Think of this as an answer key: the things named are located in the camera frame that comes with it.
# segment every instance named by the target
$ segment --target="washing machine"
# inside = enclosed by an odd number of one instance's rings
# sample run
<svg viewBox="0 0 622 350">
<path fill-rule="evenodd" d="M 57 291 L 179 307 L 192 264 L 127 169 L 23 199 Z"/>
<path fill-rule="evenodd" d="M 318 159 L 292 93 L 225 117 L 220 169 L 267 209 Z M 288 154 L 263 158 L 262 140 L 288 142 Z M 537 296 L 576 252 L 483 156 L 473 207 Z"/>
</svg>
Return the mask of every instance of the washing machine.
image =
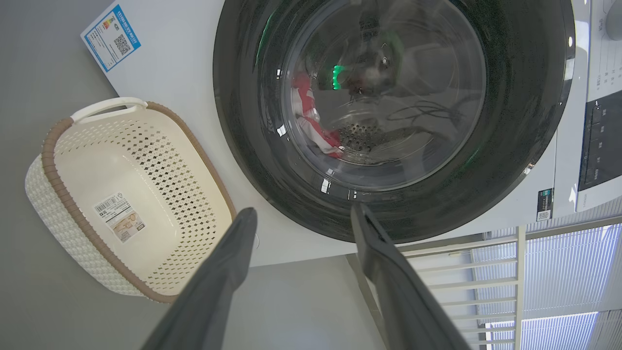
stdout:
<svg viewBox="0 0 622 350">
<path fill-rule="evenodd" d="M 353 202 L 416 244 L 620 196 L 596 1 L 120 0 L 81 36 L 119 95 L 185 120 L 267 265 L 355 252 Z"/>
</svg>

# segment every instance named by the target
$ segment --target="control panel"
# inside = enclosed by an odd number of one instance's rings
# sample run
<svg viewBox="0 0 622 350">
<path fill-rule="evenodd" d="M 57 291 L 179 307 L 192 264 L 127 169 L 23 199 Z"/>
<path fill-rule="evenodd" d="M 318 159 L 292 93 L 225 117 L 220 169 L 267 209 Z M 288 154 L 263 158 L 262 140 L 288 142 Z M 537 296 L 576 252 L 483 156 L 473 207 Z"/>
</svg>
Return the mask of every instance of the control panel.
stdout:
<svg viewBox="0 0 622 350">
<path fill-rule="evenodd" d="M 585 105 L 579 191 L 622 175 L 622 91 Z"/>
</svg>

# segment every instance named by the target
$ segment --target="product label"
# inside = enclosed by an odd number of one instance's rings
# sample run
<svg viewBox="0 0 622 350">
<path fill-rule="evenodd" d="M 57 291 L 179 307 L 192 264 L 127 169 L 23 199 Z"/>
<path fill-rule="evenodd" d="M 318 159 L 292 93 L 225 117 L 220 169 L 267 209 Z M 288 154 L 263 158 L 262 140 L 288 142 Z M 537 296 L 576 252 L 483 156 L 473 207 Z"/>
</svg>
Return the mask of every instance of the product label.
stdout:
<svg viewBox="0 0 622 350">
<path fill-rule="evenodd" d="M 122 243 L 145 228 L 145 223 L 121 192 L 104 199 L 93 208 Z"/>
<path fill-rule="evenodd" d="M 106 72 L 141 46 L 120 5 L 105 15 L 84 38 Z"/>
<path fill-rule="evenodd" d="M 553 213 L 553 189 L 538 192 L 536 221 L 549 220 Z"/>
</svg>

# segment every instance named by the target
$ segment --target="green light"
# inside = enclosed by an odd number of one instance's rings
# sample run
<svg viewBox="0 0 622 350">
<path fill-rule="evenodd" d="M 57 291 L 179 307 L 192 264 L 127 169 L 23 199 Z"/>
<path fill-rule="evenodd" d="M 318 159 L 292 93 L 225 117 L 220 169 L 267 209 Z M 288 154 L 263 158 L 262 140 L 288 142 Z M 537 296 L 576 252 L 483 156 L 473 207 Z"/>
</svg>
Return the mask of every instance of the green light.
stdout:
<svg viewBox="0 0 622 350">
<path fill-rule="evenodd" d="M 342 65 L 336 65 L 333 67 L 333 90 L 341 89 L 341 84 L 337 81 L 337 76 L 343 71 L 343 68 L 344 67 Z"/>
</svg>

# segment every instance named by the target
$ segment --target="red and white cloth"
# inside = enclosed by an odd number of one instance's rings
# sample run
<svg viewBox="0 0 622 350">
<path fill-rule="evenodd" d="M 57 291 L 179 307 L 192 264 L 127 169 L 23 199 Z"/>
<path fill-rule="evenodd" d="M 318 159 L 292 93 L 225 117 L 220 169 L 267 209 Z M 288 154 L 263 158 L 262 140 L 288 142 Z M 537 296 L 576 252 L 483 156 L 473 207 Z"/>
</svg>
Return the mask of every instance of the red and white cloth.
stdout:
<svg viewBox="0 0 622 350">
<path fill-rule="evenodd" d="M 324 154 L 340 158 L 343 151 L 340 149 L 339 132 L 327 131 L 320 126 L 320 115 L 315 109 L 311 79 L 304 73 L 298 73 L 293 86 L 295 91 L 292 94 L 292 106 L 294 113 L 300 115 L 296 123 Z"/>
</svg>

